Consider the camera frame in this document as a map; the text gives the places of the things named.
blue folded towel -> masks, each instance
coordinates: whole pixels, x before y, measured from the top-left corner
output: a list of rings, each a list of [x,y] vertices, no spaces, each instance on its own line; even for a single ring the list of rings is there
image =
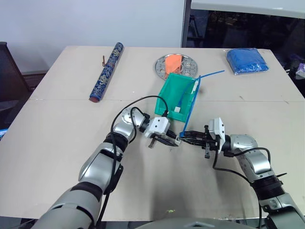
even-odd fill
[[[227,53],[229,62],[235,75],[267,71],[269,68],[255,48],[231,49]]]

white tabletop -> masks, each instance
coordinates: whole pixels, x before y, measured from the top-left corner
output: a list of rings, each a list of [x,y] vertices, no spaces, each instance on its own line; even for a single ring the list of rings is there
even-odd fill
[[[200,73],[225,69],[202,80],[188,128],[202,131],[220,116],[227,134],[252,135],[270,149],[276,173],[288,172],[281,178],[284,188],[305,211],[304,99],[269,50],[260,50],[269,71],[235,76],[222,49],[127,47],[103,100],[95,104],[88,97],[102,70],[102,55],[111,50],[66,48],[24,105],[0,141],[0,215],[39,218],[75,185],[80,167],[104,140],[117,112],[130,100],[158,94],[164,81],[153,72],[153,63],[175,52],[195,59]],[[153,115],[155,100],[138,106]],[[172,122],[176,132],[182,126]],[[140,134],[127,147],[124,172],[104,220],[161,219],[170,209],[176,216],[258,216],[252,188],[235,175],[214,171],[213,156],[204,159],[201,148],[188,144],[156,143],[149,149],[149,142]],[[219,166],[241,171],[233,158],[220,157]]]
[[[257,13],[305,19],[304,0],[192,0],[191,9]]]

black office chair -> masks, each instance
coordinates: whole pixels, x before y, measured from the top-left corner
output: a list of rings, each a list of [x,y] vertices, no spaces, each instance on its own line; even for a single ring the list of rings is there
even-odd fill
[[[8,128],[43,78],[43,74],[22,76],[6,42],[0,42],[0,129]],[[28,85],[33,81],[37,85]]]

orange sponge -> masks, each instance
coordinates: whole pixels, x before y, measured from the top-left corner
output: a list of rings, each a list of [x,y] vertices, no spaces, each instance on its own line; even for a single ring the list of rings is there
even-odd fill
[[[177,73],[180,71],[182,56],[181,55],[170,55],[165,58],[165,72],[168,75],[169,73]]]

blue stick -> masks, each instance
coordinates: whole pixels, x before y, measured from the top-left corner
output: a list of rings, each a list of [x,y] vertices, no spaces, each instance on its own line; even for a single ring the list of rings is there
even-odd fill
[[[115,64],[118,61],[122,50],[124,46],[121,43],[116,43],[98,81],[96,82],[91,94],[89,100],[92,102],[99,102],[102,99],[102,96],[106,90],[108,81],[110,80],[110,77],[112,75],[112,72],[115,68]]]

